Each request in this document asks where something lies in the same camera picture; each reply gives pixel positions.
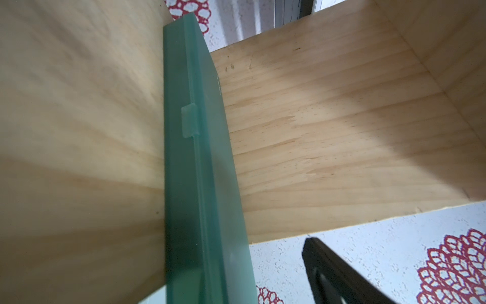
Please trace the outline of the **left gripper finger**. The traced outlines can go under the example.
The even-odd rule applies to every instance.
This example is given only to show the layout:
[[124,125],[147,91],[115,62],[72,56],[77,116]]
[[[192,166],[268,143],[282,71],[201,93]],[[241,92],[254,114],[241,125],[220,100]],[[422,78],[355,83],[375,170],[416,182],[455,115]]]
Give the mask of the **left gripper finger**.
[[307,238],[302,259],[316,303],[393,303],[318,238]]

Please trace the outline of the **dark green pencil case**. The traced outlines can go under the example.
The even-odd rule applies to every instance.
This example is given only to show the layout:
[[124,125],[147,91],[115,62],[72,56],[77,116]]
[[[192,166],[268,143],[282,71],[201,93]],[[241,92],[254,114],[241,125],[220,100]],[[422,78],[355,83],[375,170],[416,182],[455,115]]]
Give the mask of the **dark green pencil case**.
[[256,303],[220,81],[192,13],[163,29],[168,303]]

